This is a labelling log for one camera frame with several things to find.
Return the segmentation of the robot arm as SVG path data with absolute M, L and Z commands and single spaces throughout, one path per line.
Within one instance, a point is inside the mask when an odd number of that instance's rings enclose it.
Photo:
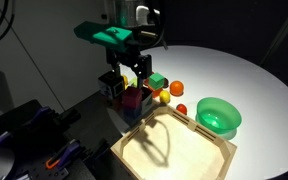
M 153 0 L 105 0 L 109 23 L 132 32 L 133 39 L 126 41 L 128 49 L 119 62 L 132 69 L 139 87 L 152 74 L 151 56 L 142 55 L 140 51 L 160 43 L 167 49 L 163 0 L 159 3 L 160 9 L 155 10 Z

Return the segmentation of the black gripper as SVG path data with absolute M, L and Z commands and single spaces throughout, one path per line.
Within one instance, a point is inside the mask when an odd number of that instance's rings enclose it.
M 125 52 L 106 49 L 106 58 L 117 78 L 121 77 L 120 64 L 133 70 L 139 85 L 152 74 L 152 56 L 141 55 L 138 47 L 130 47 Z

